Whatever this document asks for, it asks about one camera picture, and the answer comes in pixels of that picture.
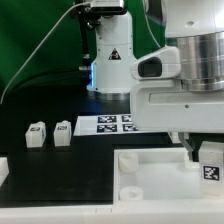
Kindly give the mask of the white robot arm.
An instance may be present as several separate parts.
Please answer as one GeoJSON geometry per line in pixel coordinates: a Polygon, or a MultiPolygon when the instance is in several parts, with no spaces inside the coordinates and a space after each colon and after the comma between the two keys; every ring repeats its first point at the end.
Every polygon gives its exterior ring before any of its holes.
{"type": "Polygon", "coordinates": [[[92,0],[99,17],[89,93],[130,99],[141,131],[224,132],[224,0],[142,0],[144,17],[162,29],[158,49],[139,59],[123,0],[92,0]]]}

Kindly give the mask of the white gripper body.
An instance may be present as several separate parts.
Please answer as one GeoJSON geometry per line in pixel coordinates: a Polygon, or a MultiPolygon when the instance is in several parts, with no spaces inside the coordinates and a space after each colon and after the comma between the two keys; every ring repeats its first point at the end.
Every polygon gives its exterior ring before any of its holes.
{"type": "Polygon", "coordinates": [[[224,91],[188,92],[176,80],[141,80],[131,90],[141,131],[224,133],[224,91]]]}

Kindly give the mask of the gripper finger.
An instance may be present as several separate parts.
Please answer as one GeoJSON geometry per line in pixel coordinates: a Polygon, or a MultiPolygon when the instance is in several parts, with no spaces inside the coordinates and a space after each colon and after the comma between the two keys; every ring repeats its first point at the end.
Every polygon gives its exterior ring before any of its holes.
{"type": "Polygon", "coordinates": [[[180,143],[185,147],[185,149],[188,152],[188,157],[190,161],[193,161],[193,148],[190,146],[188,143],[189,140],[189,134],[185,132],[179,132],[178,133],[178,138],[180,143]]]}

